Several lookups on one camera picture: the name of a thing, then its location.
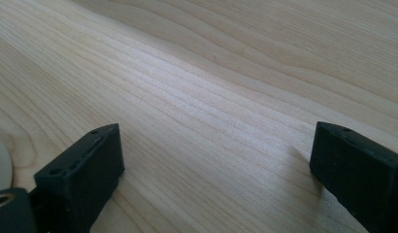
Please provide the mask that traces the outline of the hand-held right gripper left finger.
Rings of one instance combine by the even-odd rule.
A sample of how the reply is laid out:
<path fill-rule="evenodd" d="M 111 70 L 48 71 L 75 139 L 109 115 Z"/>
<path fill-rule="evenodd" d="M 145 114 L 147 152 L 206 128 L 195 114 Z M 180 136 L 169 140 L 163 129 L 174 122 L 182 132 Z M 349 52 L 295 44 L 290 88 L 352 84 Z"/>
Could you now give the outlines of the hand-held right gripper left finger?
<path fill-rule="evenodd" d="M 40 233 L 89 233 L 124 172 L 119 125 L 96 128 L 34 175 Z"/>

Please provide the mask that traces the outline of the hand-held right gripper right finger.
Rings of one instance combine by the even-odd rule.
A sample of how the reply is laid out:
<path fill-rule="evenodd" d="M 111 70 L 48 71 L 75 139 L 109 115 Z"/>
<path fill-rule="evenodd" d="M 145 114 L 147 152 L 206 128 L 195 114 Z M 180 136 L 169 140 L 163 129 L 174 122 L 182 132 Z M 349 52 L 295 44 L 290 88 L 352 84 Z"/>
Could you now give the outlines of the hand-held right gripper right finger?
<path fill-rule="evenodd" d="M 398 233 L 398 153 L 320 121 L 310 169 L 370 233 Z"/>

